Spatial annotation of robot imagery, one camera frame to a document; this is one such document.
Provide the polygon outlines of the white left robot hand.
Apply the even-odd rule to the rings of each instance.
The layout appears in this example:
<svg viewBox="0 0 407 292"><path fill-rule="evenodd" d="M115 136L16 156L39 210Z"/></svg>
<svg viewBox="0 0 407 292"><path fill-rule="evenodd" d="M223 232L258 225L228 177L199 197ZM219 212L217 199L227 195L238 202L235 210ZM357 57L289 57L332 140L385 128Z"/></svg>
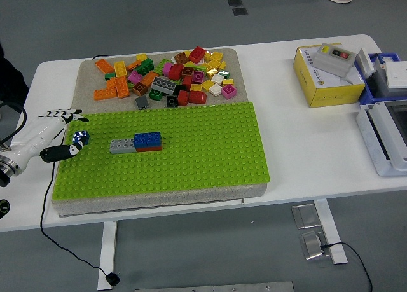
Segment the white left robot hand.
<svg viewBox="0 0 407 292"><path fill-rule="evenodd" d="M11 150L4 156L18 165L17 170L24 171L29 160L39 156L72 121L88 122L79 109L57 109L35 117L13 138Z"/></svg>

